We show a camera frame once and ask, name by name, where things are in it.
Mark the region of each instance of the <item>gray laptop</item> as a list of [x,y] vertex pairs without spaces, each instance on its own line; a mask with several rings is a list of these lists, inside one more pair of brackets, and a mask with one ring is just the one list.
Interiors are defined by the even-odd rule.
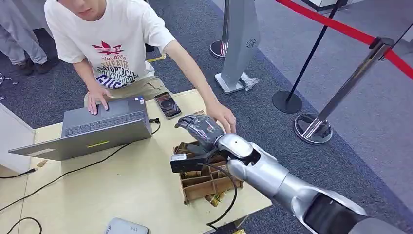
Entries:
[[151,137],[142,96],[98,105],[97,115],[86,108],[64,113],[60,139],[9,150],[10,153],[63,161]]

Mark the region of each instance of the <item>red leaf logo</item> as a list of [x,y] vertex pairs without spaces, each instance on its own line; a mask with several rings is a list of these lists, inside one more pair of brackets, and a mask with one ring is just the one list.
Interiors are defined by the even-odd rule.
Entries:
[[105,43],[104,41],[102,41],[102,46],[103,46],[103,48],[107,48],[107,49],[111,48],[111,46],[109,44]]
[[122,45],[117,45],[115,47],[111,47],[109,44],[107,44],[104,41],[101,41],[102,43],[102,47],[99,45],[92,45],[99,53],[102,54],[119,54],[120,52],[122,52]]

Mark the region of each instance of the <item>laptop lid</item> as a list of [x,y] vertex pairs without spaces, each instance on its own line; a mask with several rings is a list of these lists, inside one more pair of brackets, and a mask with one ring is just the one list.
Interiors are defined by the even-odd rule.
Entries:
[[151,134],[144,122],[136,120],[81,135],[9,150],[9,153],[63,161],[150,137]]

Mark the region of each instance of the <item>gray carpet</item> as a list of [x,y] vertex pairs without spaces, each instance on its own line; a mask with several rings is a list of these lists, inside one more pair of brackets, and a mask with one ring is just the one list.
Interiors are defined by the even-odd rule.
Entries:
[[[274,92],[288,89],[291,84],[261,52],[257,52],[246,71],[259,77],[261,82],[249,92],[223,94],[214,81],[223,62],[208,52],[210,43],[220,37],[222,27],[222,13],[212,2],[152,0],[151,5],[200,65],[218,99],[232,109],[241,136],[261,145],[291,173],[317,186],[335,190],[363,206],[369,215],[413,233],[410,211],[337,133],[322,146],[305,144],[295,136],[292,123],[296,115],[279,112],[270,100]],[[50,39],[44,34],[39,36],[44,37],[42,45],[51,46]],[[0,57],[4,72],[17,77],[8,63],[6,58]],[[171,91],[192,88],[170,59],[153,65]],[[64,110],[82,106],[86,90],[71,66],[61,63],[46,75],[22,78],[19,86],[0,88],[0,92],[7,95],[3,104],[32,127],[39,127],[60,122]],[[304,99],[303,112],[315,111]],[[252,214],[242,227],[248,234],[308,233],[279,205]],[[222,233],[230,233],[230,229],[226,227]]]
[[[224,0],[213,0],[222,7]],[[293,0],[305,5],[301,0]],[[294,83],[322,25],[274,0],[257,0],[260,50]],[[334,19],[395,41],[413,22],[412,0],[364,0]],[[413,67],[404,43],[395,50]],[[369,52],[368,46],[328,29],[298,90],[321,109]],[[413,81],[390,62],[378,62],[328,117],[334,129],[413,211]]]

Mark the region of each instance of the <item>person's leg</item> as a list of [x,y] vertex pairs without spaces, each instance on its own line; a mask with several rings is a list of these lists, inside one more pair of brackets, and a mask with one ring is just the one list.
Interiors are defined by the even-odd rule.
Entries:
[[14,38],[0,25],[0,51],[9,57],[12,65],[16,65],[21,72],[28,76],[33,73],[33,62],[26,59],[24,50]]
[[15,42],[27,52],[31,60],[37,64],[47,62],[46,53],[39,46],[32,29],[10,7],[10,0],[0,0],[0,25],[10,33]]
[[[120,98],[128,98],[136,95],[142,95],[145,101],[152,100],[154,96],[169,92],[164,83],[158,77],[147,77],[140,81],[137,81],[125,88],[120,89],[110,89],[109,92],[111,93],[112,97],[103,96],[106,101],[111,101]],[[84,106],[87,107],[88,105],[88,96],[87,93],[84,97]]]
[[12,35],[0,25],[0,51],[9,57],[12,65],[25,63],[24,50],[13,39]]

